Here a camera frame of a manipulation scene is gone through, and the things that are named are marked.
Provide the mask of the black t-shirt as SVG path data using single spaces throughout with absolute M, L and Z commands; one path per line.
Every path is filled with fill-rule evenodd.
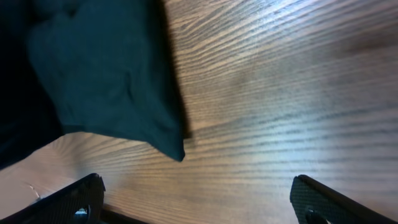
M 147 142 L 183 160 L 162 1 L 1 2 L 1 167 L 76 132 Z

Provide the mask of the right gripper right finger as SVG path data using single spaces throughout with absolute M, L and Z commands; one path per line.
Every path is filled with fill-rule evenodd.
M 294 177 L 290 202 L 300 224 L 397 224 L 307 175 Z

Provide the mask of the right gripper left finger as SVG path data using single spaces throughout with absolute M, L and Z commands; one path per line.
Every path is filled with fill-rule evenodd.
M 96 224 L 106 191 L 102 177 L 96 173 L 29 205 L 1 220 L 1 224 Z

